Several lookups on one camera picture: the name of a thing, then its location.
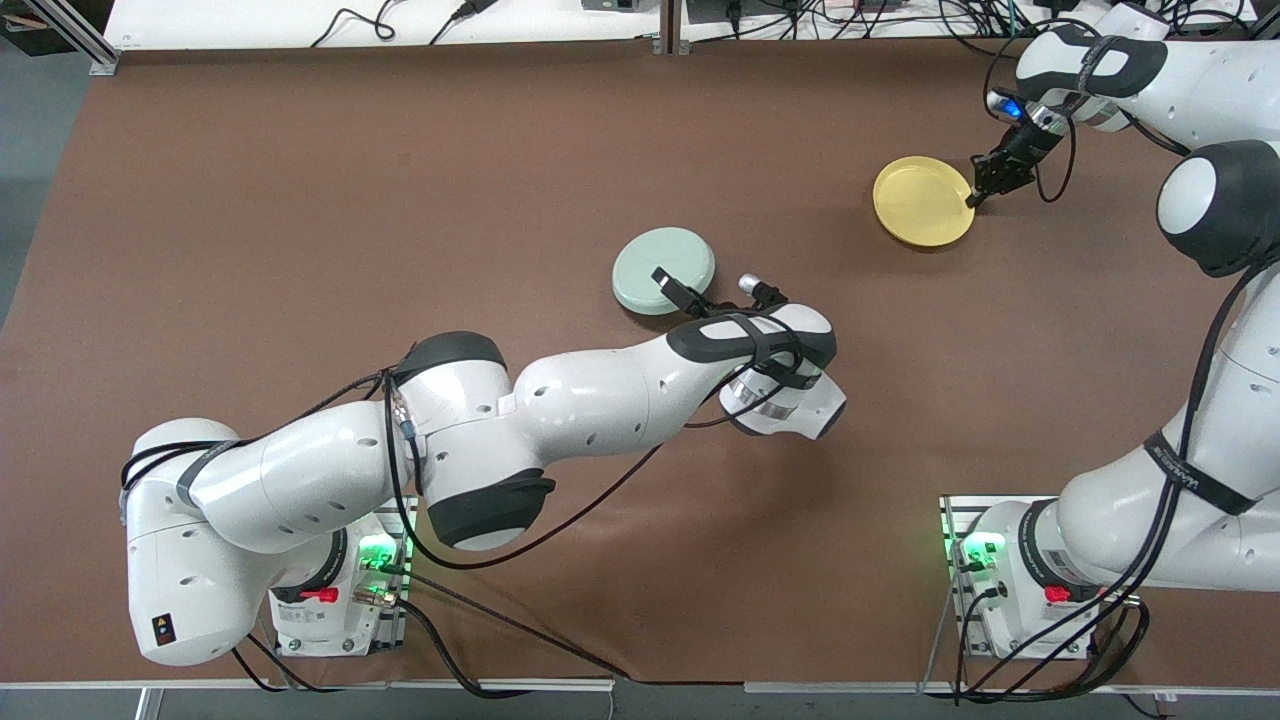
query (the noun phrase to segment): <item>white robot link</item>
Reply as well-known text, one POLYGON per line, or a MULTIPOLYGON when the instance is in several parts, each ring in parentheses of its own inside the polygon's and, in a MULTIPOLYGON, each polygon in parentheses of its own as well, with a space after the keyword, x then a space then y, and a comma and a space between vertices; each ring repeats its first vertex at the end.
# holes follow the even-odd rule
POLYGON ((1188 152, 1157 200, 1169 242, 1211 277, 1257 274, 1212 356, 1185 460, 1184 406, 1060 498, 997 503, 955 543, 974 592, 1000 593, 982 618, 1001 657, 1044 657, 1084 628, 1092 612, 1028 646, 1130 568, 1166 482, 1184 492, 1147 584, 1280 591, 1280 266, 1257 272, 1280 251, 1280 42, 1166 42, 1165 22, 1135 5, 1096 29, 1044 32, 1018 63, 1018 92, 988 97, 1014 128, 974 159, 970 205, 1029 182, 1064 114, 1110 132, 1128 114, 1188 152))
POLYGON ((818 439, 838 419, 845 395, 824 372, 836 336, 823 315, 754 275, 740 283, 756 299, 751 310, 714 309, 655 277, 666 295, 694 297, 705 316, 632 347, 544 357, 515 384, 486 337, 452 332, 419 342, 393 370, 404 436, 384 433, 379 401, 338 405, 248 443, 205 419, 145 433, 134 457, 184 441, 221 442, 147 469, 122 497, 142 655, 205 662, 248 634, 269 589, 276 605, 301 606, 357 573, 355 559, 381 532, 370 514, 393 497, 389 457, 404 484, 421 477, 442 542, 486 551, 539 515, 556 484, 547 466, 653 448, 717 391, 750 434, 818 439))

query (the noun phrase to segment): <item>brown table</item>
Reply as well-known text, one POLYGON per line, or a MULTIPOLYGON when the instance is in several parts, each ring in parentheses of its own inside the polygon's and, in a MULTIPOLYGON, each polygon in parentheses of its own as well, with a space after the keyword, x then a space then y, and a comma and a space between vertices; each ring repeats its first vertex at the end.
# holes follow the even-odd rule
MULTIPOLYGON (((563 537, 440 578, 645 680, 918 680, 947 584, 938 496, 1053 493, 1135 446, 1228 287, 1161 238, 1172 159, 1132 132, 1082 133, 1056 205, 996 199, 946 252, 888 238, 881 167, 961 164, 1001 133, 983 69, 945 41, 625 44, 131 58, 95 79, 0 336, 0 680, 238 676, 134 650, 133 439, 187 415, 268 429, 449 329, 513 372, 646 340, 608 268, 667 224, 714 246, 719 295, 755 272, 832 319, 849 411, 818 443, 685 433, 563 537)), ((532 534, 632 460, 556 466, 532 534)), ((1148 598, 1120 680, 1280 687, 1275 597, 1148 598)), ((425 606, 474 675, 596 674, 425 606)), ((402 652, 298 667, 443 676, 416 628, 402 652)))

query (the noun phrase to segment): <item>yellow plate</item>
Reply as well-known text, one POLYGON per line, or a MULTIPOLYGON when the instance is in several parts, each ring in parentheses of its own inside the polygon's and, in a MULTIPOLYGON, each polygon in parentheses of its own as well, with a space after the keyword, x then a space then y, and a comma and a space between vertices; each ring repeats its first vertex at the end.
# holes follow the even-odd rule
POLYGON ((922 247, 960 240, 973 224, 964 204, 969 183, 951 165, 933 158, 902 158, 881 170, 872 199, 876 217, 893 237, 922 247))

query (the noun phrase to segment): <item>metal connector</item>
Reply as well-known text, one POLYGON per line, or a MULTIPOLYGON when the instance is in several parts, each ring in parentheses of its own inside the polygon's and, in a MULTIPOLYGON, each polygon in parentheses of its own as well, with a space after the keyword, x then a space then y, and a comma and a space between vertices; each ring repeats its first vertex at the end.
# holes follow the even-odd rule
POLYGON ((372 605, 374 607, 396 607, 399 593, 378 588, 361 588, 351 593, 351 601, 360 605, 372 605))

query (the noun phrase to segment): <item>white round cap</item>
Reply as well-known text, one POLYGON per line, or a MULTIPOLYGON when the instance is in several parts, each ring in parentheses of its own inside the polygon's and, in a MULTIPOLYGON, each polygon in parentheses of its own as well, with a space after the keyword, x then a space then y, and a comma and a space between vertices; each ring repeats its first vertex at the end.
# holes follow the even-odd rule
POLYGON ((1160 188, 1156 219, 1167 234, 1181 234, 1204 218, 1217 191, 1217 172, 1204 158, 1183 160, 1160 188))
POLYGON ((657 268, 705 292, 716 274, 716 255, 698 233, 685 228, 658 228, 632 240, 613 261, 613 296, 623 307, 641 315, 675 313, 653 279, 657 268))

